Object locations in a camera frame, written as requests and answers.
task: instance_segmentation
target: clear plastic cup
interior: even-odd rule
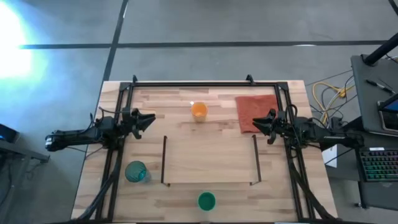
[[[149,170],[147,170],[147,167],[141,161],[132,161],[127,165],[124,175],[128,181],[133,183],[147,183],[151,179]]]
[[[204,122],[206,120],[208,108],[203,102],[195,102],[192,104],[191,112],[196,122]]]

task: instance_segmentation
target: pen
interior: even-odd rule
[[[386,91],[386,92],[388,92],[388,93],[390,93],[390,94],[395,94],[394,91],[390,90],[389,88],[385,87],[384,85],[380,85],[380,84],[378,84],[377,82],[374,82],[374,81],[368,80],[368,79],[365,80],[365,81],[366,81],[367,83],[369,83],[370,85],[379,87],[380,89],[382,89],[382,90],[384,90],[384,91]]]

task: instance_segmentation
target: white paper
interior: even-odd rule
[[[323,163],[328,162],[329,160],[335,158],[337,156],[337,145],[332,146],[331,148],[328,148],[327,150],[322,152],[322,157],[323,157]],[[326,166],[330,167],[337,167],[337,159],[333,159],[330,161]]]
[[[373,148],[369,148],[370,151],[384,151],[383,147],[373,147]]]

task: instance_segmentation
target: yellow cable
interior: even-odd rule
[[[332,101],[332,103],[330,104],[330,106],[328,108],[324,108],[322,106],[322,104],[319,102],[316,94],[315,94],[315,87],[317,87],[317,85],[325,85],[328,86],[332,89],[334,89],[335,91],[337,91],[337,93],[339,93],[339,97],[344,98],[346,96],[346,92],[350,89],[352,89],[352,87],[354,87],[354,85],[348,87],[348,88],[337,88],[335,86],[332,86],[331,84],[328,83],[324,83],[324,82],[318,82],[315,83],[314,85],[312,85],[312,96],[315,99],[315,101],[317,102],[318,106],[322,109],[322,111],[327,112],[329,110],[329,108],[332,106],[332,104],[336,101],[337,97]],[[326,120],[328,119],[328,113],[325,113],[325,117],[323,118],[322,123],[325,124]]]
[[[341,97],[342,95],[343,95],[343,96],[346,96],[346,94],[347,94],[346,92],[347,92],[348,90],[352,89],[354,86],[355,86],[355,85],[352,85],[352,86],[350,86],[350,87],[348,87],[348,88],[346,88],[346,89],[345,89],[344,87],[341,88],[340,91],[342,91],[342,92],[339,94],[339,96],[340,96],[340,97]],[[329,111],[329,108],[331,108],[331,106],[335,103],[335,101],[337,100],[337,98],[338,98],[338,97],[336,97],[336,98],[333,99],[333,101],[330,103],[330,106],[327,107],[327,108],[325,108],[325,111]],[[325,117],[323,118],[323,121],[322,121],[323,124],[326,123],[327,114],[328,114],[328,113],[326,113],[326,114],[325,114]]]

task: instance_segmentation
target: orange cup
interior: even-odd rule
[[[196,122],[204,122],[206,120],[208,108],[206,104],[202,102],[196,102],[191,107],[193,119]]]

